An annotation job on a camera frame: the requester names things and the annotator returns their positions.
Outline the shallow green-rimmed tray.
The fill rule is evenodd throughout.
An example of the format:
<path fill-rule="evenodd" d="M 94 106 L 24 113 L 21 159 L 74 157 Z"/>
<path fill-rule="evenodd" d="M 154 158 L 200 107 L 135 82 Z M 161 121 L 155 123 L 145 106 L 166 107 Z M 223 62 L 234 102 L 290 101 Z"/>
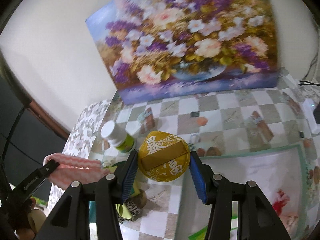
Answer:
<path fill-rule="evenodd" d="M 176 239 L 317 239 L 319 164 L 299 144 L 192 158 Z"/>

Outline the black power adapter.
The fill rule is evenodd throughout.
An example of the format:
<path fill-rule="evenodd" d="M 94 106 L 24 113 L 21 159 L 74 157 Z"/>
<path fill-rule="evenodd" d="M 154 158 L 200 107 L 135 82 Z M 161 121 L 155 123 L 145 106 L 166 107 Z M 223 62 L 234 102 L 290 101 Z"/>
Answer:
<path fill-rule="evenodd" d="M 317 125 L 320 124 L 320 103 L 317 107 L 313 110 L 313 117 Z"/>

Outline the leopard print fabric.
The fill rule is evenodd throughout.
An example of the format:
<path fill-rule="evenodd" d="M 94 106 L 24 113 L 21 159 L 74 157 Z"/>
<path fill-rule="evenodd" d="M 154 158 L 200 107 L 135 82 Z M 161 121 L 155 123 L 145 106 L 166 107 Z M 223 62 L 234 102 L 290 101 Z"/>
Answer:
<path fill-rule="evenodd" d="M 140 208 L 131 200 L 121 205 L 116 204 L 116 211 L 119 224 L 133 221 L 140 214 Z"/>

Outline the brown round ball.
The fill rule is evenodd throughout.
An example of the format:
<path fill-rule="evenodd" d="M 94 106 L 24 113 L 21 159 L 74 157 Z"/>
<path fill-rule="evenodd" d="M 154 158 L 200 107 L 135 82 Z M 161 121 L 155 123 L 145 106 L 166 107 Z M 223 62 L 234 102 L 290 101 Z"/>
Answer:
<path fill-rule="evenodd" d="M 139 189 L 139 194 L 131 197 L 127 202 L 135 204 L 136 207 L 142 209 L 148 201 L 145 191 Z"/>

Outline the white power strip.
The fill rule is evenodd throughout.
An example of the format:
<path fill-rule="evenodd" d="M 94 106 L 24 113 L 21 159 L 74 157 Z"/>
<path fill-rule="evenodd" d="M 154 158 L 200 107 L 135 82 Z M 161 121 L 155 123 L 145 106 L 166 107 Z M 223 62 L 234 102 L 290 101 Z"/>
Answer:
<path fill-rule="evenodd" d="M 309 123 L 311 133 L 319 134 L 319 123 L 317 123 L 314 115 L 316 109 L 316 104 L 314 103 L 314 101 L 310 98 L 305 99 L 302 104 L 302 109 Z"/>

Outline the pink white knitted cloth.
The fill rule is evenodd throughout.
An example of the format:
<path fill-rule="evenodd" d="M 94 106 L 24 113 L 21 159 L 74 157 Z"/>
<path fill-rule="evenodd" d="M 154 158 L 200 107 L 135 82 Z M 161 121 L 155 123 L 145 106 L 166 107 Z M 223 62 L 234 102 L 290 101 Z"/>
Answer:
<path fill-rule="evenodd" d="M 44 158 L 43 165 L 50 160 L 59 163 L 59 166 L 48 179 L 53 185 L 63 190 L 66 190 L 74 181 L 79 181 L 83 185 L 95 183 L 110 173 L 108 168 L 102 167 L 99 160 L 53 153 Z"/>

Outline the green tissue packet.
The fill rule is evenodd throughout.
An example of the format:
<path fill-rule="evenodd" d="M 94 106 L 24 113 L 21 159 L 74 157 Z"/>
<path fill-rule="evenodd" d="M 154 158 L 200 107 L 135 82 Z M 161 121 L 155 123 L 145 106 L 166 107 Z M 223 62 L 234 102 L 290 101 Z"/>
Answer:
<path fill-rule="evenodd" d="M 192 234 L 188 237 L 189 240 L 204 240 L 204 237 L 207 232 L 207 227 L 201 229 L 200 231 Z M 231 234 L 230 234 L 230 240 L 236 240 L 236 235 L 238 232 L 238 217 L 232 216 L 232 222 L 231 222 Z"/>

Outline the checkered tablecloth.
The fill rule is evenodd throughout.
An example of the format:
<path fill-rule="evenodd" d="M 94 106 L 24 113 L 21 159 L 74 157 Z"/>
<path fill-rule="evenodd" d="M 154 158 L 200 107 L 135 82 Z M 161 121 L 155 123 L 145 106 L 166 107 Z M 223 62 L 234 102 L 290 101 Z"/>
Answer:
<path fill-rule="evenodd" d="M 119 95 L 86 107 L 63 154 L 114 164 L 125 155 L 108 146 L 108 120 L 133 135 L 151 109 L 155 129 L 183 138 L 215 172 L 231 181 L 256 181 L 281 211 L 292 239 L 307 239 L 319 224 L 319 135 L 289 101 L 319 103 L 319 88 L 300 86 L 286 69 L 274 88 L 230 90 L 124 105 Z"/>

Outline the white green-labelled pill bottle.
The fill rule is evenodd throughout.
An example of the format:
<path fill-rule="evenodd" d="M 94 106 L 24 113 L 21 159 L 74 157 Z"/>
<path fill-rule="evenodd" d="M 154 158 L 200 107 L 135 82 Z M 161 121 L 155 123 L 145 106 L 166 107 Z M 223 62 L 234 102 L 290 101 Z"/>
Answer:
<path fill-rule="evenodd" d="M 121 153 L 129 153 L 135 149 L 135 139 L 113 120 L 106 122 L 102 126 L 100 135 Z"/>

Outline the floral canvas painting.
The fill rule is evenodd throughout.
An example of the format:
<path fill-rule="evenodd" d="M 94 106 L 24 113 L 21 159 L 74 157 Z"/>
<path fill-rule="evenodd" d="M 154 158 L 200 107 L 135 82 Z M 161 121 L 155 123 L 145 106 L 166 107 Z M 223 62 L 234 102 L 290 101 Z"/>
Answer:
<path fill-rule="evenodd" d="M 86 25 L 126 104 L 278 83 L 269 0 L 112 0 Z"/>

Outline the green yellow sponge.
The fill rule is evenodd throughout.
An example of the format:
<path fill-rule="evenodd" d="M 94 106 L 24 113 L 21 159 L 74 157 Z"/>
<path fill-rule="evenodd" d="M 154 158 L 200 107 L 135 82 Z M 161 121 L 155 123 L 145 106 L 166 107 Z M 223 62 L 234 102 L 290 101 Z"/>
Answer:
<path fill-rule="evenodd" d="M 139 188 L 138 188 L 137 182 L 134 180 L 130 196 L 129 196 L 129 198 L 127 200 L 125 200 L 125 202 L 127 202 L 131 197 L 134 197 L 134 196 L 136 196 L 138 194 L 139 194 Z"/>

